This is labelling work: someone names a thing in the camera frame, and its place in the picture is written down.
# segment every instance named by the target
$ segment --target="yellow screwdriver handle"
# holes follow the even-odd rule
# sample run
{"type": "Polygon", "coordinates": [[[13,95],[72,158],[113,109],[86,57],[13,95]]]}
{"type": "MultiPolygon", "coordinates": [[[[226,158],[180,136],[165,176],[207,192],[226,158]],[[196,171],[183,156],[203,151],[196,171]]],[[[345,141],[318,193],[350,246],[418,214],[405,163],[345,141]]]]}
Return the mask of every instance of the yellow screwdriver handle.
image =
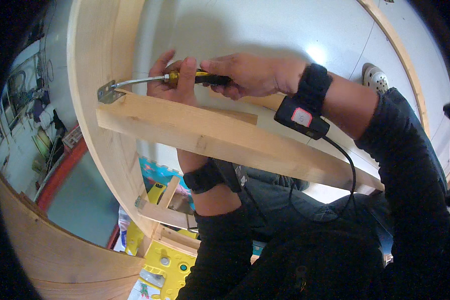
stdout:
{"type": "MultiPolygon", "coordinates": [[[[207,72],[202,72],[202,71],[197,71],[195,73],[195,77],[199,77],[199,76],[206,76],[206,75],[210,75],[207,72]]],[[[168,82],[171,84],[178,84],[179,83],[179,78],[180,78],[180,73],[177,71],[171,71],[170,73],[168,73],[168,82]]]]}

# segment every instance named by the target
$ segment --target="black screwdriver grip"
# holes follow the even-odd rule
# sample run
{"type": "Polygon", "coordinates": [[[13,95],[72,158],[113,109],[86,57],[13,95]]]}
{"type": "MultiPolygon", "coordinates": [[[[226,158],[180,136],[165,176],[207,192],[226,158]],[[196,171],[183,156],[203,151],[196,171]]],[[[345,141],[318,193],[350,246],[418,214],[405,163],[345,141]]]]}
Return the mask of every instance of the black screwdriver grip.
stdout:
{"type": "MultiPolygon", "coordinates": [[[[205,72],[202,69],[197,69],[198,72],[205,72]]],[[[232,79],[228,76],[221,75],[205,75],[195,77],[196,84],[208,83],[211,86],[226,86],[232,79]]]]}

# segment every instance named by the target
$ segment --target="black sleeve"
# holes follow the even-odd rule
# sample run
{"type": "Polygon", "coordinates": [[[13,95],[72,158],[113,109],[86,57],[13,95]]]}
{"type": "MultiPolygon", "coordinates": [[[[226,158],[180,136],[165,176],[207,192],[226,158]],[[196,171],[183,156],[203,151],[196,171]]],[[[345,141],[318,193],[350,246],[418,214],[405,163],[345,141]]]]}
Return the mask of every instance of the black sleeve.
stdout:
{"type": "Polygon", "coordinates": [[[378,161],[385,196],[394,217],[393,265],[433,265],[450,223],[435,153],[427,137],[394,103],[396,89],[379,94],[374,116],[356,145],[378,161]]]}
{"type": "Polygon", "coordinates": [[[226,296],[251,266],[252,238],[243,205],[222,215],[196,214],[196,219],[201,243],[197,261],[178,293],[178,300],[226,296]]]}

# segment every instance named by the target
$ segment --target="screwdriver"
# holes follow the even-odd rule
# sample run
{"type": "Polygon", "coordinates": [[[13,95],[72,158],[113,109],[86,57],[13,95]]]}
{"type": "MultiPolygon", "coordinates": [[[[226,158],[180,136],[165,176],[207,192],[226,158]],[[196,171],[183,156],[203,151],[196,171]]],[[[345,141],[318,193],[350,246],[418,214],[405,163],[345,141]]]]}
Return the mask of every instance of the screwdriver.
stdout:
{"type": "MultiPolygon", "coordinates": [[[[123,82],[118,82],[112,85],[112,88],[119,88],[126,85],[132,85],[132,84],[140,84],[144,82],[150,82],[150,81],[157,81],[161,80],[165,83],[170,83],[176,85],[179,82],[180,73],[177,71],[171,71],[168,74],[165,74],[163,76],[155,76],[155,77],[147,77],[147,78],[140,78],[140,79],[132,79],[127,80],[123,82]]],[[[211,86],[226,86],[232,79],[228,76],[221,76],[221,75],[214,75],[210,74],[208,72],[205,72],[203,69],[197,69],[197,72],[195,73],[195,83],[196,84],[203,84],[207,83],[211,86]]]]}

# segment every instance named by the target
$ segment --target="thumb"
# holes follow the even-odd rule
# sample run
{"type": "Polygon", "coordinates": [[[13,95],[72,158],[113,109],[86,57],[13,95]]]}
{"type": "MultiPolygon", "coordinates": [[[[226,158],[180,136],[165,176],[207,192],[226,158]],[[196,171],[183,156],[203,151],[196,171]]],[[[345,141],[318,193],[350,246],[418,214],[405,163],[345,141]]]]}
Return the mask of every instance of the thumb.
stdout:
{"type": "Polygon", "coordinates": [[[230,62],[219,60],[204,60],[200,63],[200,67],[208,73],[215,75],[230,76],[230,62]]]}
{"type": "Polygon", "coordinates": [[[193,93],[196,73],[197,60],[194,57],[185,58],[180,67],[180,76],[176,90],[181,94],[193,93]]]}

